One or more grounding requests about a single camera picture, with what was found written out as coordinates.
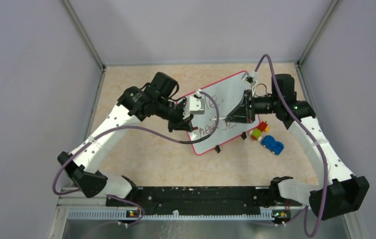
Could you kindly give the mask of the pink-framed whiteboard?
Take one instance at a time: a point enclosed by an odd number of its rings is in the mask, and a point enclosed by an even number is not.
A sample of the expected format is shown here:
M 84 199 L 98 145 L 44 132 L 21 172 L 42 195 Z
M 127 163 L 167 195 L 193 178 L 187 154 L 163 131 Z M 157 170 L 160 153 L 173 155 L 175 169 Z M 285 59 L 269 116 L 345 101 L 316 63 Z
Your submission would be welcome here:
M 195 115 L 192 119 L 192 125 L 198 126 L 197 130 L 188 133 L 189 140 L 196 140 L 209 135 L 214 129 L 215 132 L 207 140 L 192 145 L 196 155 L 202 155 L 206 152 L 214 150 L 217 146 L 247 133 L 260 123 L 258 116 L 255 116 L 253 123 L 234 123 L 225 122 L 223 118 L 227 116 L 241 101 L 243 92 L 250 89 L 250 84 L 242 82 L 241 78 L 246 71 L 240 71 L 223 78 L 217 82 L 202 87 L 201 90 L 208 93 L 213 101 L 216 102 L 219 110 L 219 123 L 215 125 L 216 117 L 215 106 L 209 98 L 205 98 L 205 113 L 203 115 Z

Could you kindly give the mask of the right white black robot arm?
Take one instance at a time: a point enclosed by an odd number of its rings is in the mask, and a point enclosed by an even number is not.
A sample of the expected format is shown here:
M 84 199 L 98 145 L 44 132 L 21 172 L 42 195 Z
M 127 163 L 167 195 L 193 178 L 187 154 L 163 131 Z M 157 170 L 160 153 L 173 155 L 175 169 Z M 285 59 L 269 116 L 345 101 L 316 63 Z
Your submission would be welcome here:
M 308 206 L 322 220 L 358 210 L 370 187 L 364 176 L 356 176 L 340 159 L 322 132 L 316 113 L 306 101 L 297 100 L 294 78 L 277 74 L 272 92 L 254 96 L 245 90 L 240 103 L 225 117 L 226 122 L 253 123 L 256 115 L 275 114 L 295 137 L 311 162 L 318 185 L 290 176 L 271 181 L 269 200 L 275 205 L 293 200 Z

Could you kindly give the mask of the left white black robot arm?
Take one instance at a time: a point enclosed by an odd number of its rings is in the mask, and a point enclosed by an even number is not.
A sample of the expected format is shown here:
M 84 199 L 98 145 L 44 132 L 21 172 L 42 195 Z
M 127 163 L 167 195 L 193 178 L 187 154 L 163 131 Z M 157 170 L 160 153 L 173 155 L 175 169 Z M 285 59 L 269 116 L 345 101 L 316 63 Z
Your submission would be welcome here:
M 170 138 L 159 132 L 139 126 L 145 118 L 157 116 L 168 122 L 168 130 L 191 132 L 191 120 L 197 110 L 202 111 L 203 92 L 173 99 L 173 91 L 179 84 L 172 77 L 158 72 L 151 82 L 143 87 L 127 88 L 118 98 L 109 115 L 82 144 L 71 152 L 61 152 L 58 161 L 63 172 L 87 198 L 97 195 L 113 195 L 125 206 L 136 201 L 136 186 L 125 176 L 109 177 L 99 168 L 110 151 L 131 130 L 149 132 L 172 142 L 183 141 Z

